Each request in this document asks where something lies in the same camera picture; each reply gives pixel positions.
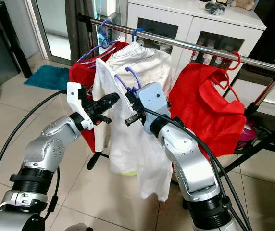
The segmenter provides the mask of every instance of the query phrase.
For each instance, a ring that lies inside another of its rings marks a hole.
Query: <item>white cabinet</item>
[[[210,15],[204,10],[205,2],[196,0],[129,0],[128,27],[143,27],[145,31],[162,34],[190,43],[201,44],[219,50],[237,51],[248,56],[266,29],[255,12],[227,7],[222,16]],[[145,43],[147,47],[160,49],[163,45]],[[175,79],[190,62],[215,65],[219,68],[234,66],[236,62],[216,60],[216,57],[173,47],[171,50]],[[229,71],[230,81],[239,71]]]
[[[184,41],[187,39],[192,19],[193,16],[191,15],[136,4],[129,4],[127,26],[130,28],[141,27],[145,31],[157,35]],[[126,39],[127,42],[131,42],[132,36],[127,35]],[[165,44],[143,38],[135,38],[135,40],[136,39],[138,42],[143,43],[145,47],[157,48],[171,54],[173,66],[178,66],[182,48],[167,46]]]

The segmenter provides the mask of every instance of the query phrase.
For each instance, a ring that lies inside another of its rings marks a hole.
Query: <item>stuffed toy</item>
[[[232,7],[241,7],[247,11],[250,11],[253,9],[255,2],[254,0],[233,0],[232,4],[230,4]]]

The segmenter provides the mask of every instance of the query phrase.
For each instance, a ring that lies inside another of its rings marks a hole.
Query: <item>blue rug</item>
[[[32,74],[24,84],[51,90],[63,90],[67,89],[68,81],[68,68],[44,65],[37,72]]]

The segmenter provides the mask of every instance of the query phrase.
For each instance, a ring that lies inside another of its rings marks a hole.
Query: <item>blue hanger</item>
[[[106,19],[106,20],[104,20],[104,21],[101,23],[101,25],[100,25],[100,33],[104,36],[104,40],[101,42],[101,44],[100,44],[99,46],[96,46],[96,47],[92,48],[92,49],[89,51],[89,53],[82,55],[82,57],[78,59],[78,62],[80,62],[81,60],[83,60],[83,59],[87,58],[88,56],[90,56],[90,55],[92,54],[92,52],[93,52],[95,49],[98,49],[99,47],[102,47],[102,48],[105,49],[105,48],[108,48],[111,44],[117,43],[117,41],[111,42],[111,40],[107,37],[106,32],[103,30],[104,24],[106,24],[106,23],[111,23],[111,22],[112,22],[111,20]]]
[[[140,81],[140,79],[139,79],[139,77],[136,75],[136,73],[134,72],[134,70],[132,70],[130,67],[126,67],[125,68],[125,70],[126,71],[129,71],[129,72],[131,72],[132,74],[133,74],[133,76],[136,78],[136,81],[137,81],[137,85],[138,85],[138,89],[140,89],[140,88],[142,88],[142,84],[141,84],[141,81]],[[125,82],[123,82],[123,80],[119,77],[119,75],[118,74],[115,74],[115,76],[114,76],[115,78],[117,78],[120,82],[121,82],[121,84],[123,85],[123,87],[127,90],[127,92],[133,92],[134,94],[135,94],[135,92],[138,90],[136,87],[132,87],[132,88],[130,88],[130,87],[127,87],[127,85],[125,84]]]
[[[139,28],[137,28],[137,29],[135,29],[135,30],[133,31],[133,33],[132,33],[132,42],[134,42],[134,35],[136,35],[136,33],[137,33],[138,31],[144,31],[144,29],[139,27]]]

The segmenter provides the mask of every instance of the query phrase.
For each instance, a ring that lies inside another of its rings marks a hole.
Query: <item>white t-shirt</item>
[[[172,176],[172,163],[166,157],[165,151],[154,135],[147,134],[140,121],[125,124],[125,119],[135,112],[129,107],[125,96],[125,89],[116,74],[104,61],[96,60],[96,75],[93,86],[93,99],[98,100],[106,94],[116,92],[120,99],[105,114],[112,119],[110,170],[114,173],[129,173],[136,171],[140,183],[142,198],[151,194],[158,195],[158,199],[165,201],[168,197]],[[105,123],[95,126],[95,140],[104,140]]]

